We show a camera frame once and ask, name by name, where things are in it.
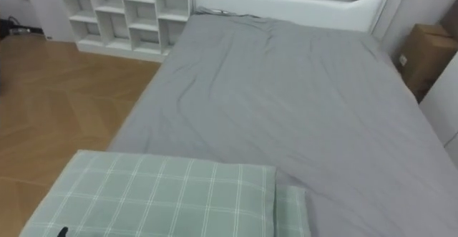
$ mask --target herringbone parquet floor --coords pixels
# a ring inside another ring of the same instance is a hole
[[[105,150],[159,64],[0,42],[0,236],[18,236],[78,149]]]

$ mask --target pillow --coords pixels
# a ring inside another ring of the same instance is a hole
[[[306,207],[306,190],[277,185],[275,207],[277,237],[310,237]]]
[[[79,151],[23,237],[273,237],[276,170],[155,155]]]

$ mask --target mattress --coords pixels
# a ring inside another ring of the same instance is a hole
[[[108,150],[274,165],[313,236],[458,232],[458,170],[364,33],[194,15]]]

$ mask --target headboard shelf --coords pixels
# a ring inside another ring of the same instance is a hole
[[[372,33],[386,0],[195,0],[195,8]]]

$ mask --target green plaid pillow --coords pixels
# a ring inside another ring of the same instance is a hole
[[[311,236],[304,189],[277,185],[275,211],[275,235],[277,237]]]
[[[79,151],[21,233],[271,237],[275,168]]]

